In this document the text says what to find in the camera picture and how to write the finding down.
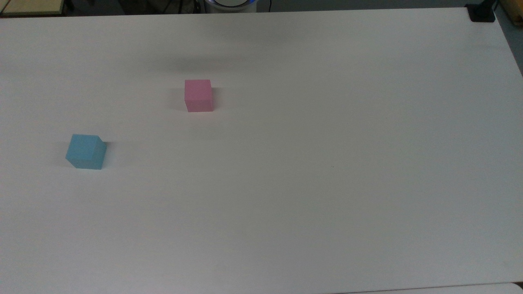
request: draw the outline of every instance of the black object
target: black object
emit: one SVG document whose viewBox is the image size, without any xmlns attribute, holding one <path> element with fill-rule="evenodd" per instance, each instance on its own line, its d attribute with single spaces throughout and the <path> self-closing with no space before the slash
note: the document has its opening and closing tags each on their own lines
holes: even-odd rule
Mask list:
<svg viewBox="0 0 523 294">
<path fill-rule="evenodd" d="M 164 10 L 162 11 L 162 14 L 165 14 L 165 12 L 167 11 L 167 9 L 169 8 L 169 5 L 173 2 L 173 0 L 169 0 L 169 2 L 167 3 L 167 5 L 165 6 Z M 194 2 L 194 9 L 192 10 L 192 13 L 196 14 L 196 13 L 200 13 L 201 12 L 201 7 L 200 7 L 200 3 L 198 2 L 198 0 L 193 0 Z M 181 14 L 181 8 L 184 6 L 184 0 L 180 0 L 180 4 L 178 5 L 178 14 Z"/>
<path fill-rule="evenodd" d="M 465 7 L 469 11 L 470 20 L 473 22 L 494 22 L 496 17 L 492 10 L 492 5 L 497 0 L 484 0 L 480 4 L 467 4 Z"/>
<path fill-rule="evenodd" d="M 65 0 L 65 5 L 67 6 L 67 10 L 73 12 L 74 11 L 74 4 L 71 0 Z"/>
</svg>

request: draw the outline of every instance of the cube face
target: cube face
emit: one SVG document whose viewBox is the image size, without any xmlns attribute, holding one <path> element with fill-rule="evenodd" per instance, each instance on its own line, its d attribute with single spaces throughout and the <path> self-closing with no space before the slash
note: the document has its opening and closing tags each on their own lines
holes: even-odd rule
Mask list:
<svg viewBox="0 0 523 294">
<path fill-rule="evenodd" d="M 96 135 L 74 134 L 65 158 L 76 168 L 101 169 L 106 149 Z"/>
<path fill-rule="evenodd" d="M 185 80 L 185 105 L 189 112 L 213 111 L 210 80 Z"/>
</svg>

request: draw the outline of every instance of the wooden board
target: wooden board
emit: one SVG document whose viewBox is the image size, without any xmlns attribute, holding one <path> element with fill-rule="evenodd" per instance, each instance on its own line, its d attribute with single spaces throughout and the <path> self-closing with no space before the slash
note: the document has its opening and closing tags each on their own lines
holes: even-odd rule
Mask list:
<svg viewBox="0 0 523 294">
<path fill-rule="evenodd" d="M 512 23 L 523 26 L 523 0 L 499 0 L 499 2 L 507 11 Z"/>
<path fill-rule="evenodd" d="M 64 0 L 11 0 L 3 16 L 61 14 Z"/>
</svg>

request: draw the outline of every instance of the cube top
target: cube top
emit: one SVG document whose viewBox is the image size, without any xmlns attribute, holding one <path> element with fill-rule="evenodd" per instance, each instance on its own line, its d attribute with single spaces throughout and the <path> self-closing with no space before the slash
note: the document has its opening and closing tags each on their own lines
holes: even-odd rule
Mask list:
<svg viewBox="0 0 523 294">
<path fill-rule="evenodd" d="M 185 80 L 185 101 L 212 100 L 211 80 Z"/>
<path fill-rule="evenodd" d="M 93 159 L 96 143 L 101 141 L 97 135 L 80 135 L 74 134 L 67 150 L 67 159 L 82 159 L 91 160 Z"/>
</svg>

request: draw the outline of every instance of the cable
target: cable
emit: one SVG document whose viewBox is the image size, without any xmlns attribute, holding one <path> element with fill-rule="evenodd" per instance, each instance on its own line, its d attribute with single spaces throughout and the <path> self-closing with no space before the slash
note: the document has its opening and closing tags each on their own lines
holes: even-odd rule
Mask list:
<svg viewBox="0 0 523 294">
<path fill-rule="evenodd" d="M 181 14 L 181 8 L 184 6 L 184 0 L 180 0 L 180 6 L 178 6 L 178 14 Z"/>
</svg>

